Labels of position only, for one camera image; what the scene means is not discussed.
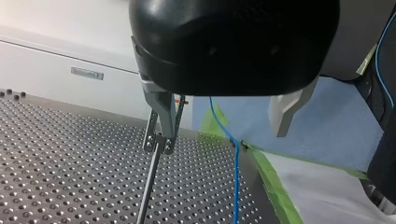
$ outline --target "drawer label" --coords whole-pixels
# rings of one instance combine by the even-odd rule
[[[95,79],[99,79],[99,80],[103,80],[103,76],[104,76],[103,73],[93,72],[90,70],[86,70],[86,69],[82,69],[82,68],[78,68],[78,67],[74,67],[74,66],[72,66],[72,74],[82,76],[82,77],[95,78]]]

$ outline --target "perforated metal table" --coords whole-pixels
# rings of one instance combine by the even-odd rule
[[[0,99],[0,224],[135,223],[151,158],[140,148],[145,127],[29,95]],[[232,223],[231,144],[179,135],[161,157],[145,223]],[[240,172],[240,223],[279,223],[245,152]]]

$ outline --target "drawer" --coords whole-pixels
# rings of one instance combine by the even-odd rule
[[[71,74],[71,67],[104,73],[103,80]],[[138,74],[0,42],[1,88],[138,119],[149,117]],[[180,126],[190,129],[191,103]]]

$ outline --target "white plastic sheet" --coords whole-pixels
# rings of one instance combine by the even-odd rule
[[[394,224],[343,170],[263,154],[271,162],[304,224]]]

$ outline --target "blue cable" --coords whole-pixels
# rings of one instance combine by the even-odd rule
[[[227,131],[227,129],[221,124],[218,117],[216,116],[215,110],[213,109],[213,102],[212,97],[209,97],[210,100],[210,109],[212,110],[213,117],[215,118],[216,122],[220,126],[220,128],[224,131],[224,133],[229,137],[233,144],[235,145],[235,159],[234,159],[234,182],[233,182],[233,224],[238,223],[238,198],[239,198],[239,165],[238,165],[238,158],[239,158],[239,143],[233,137],[233,135]]]
[[[387,31],[388,31],[388,29],[389,29],[389,26],[390,26],[390,24],[393,22],[393,20],[395,19],[395,17],[396,17],[396,12],[395,12],[395,13],[393,14],[393,16],[390,18],[390,20],[389,20],[387,26],[385,27],[385,30],[384,30],[384,32],[382,33],[381,38],[379,39],[378,47],[376,48],[376,51],[375,51],[375,70],[376,70],[376,75],[378,76],[378,80],[379,80],[379,82],[381,83],[382,88],[384,89],[385,93],[387,94],[387,96],[388,96],[388,98],[389,98],[389,100],[390,100],[390,105],[391,105],[392,109],[393,109],[393,107],[394,107],[393,98],[392,98],[392,96],[390,95],[390,93],[389,93],[387,87],[385,86],[384,81],[382,80],[381,74],[380,74],[380,72],[379,72],[379,67],[378,67],[378,55],[379,55],[379,49],[381,48],[381,45],[382,45],[382,41],[384,40],[384,36],[385,36],[385,34],[387,33]]]

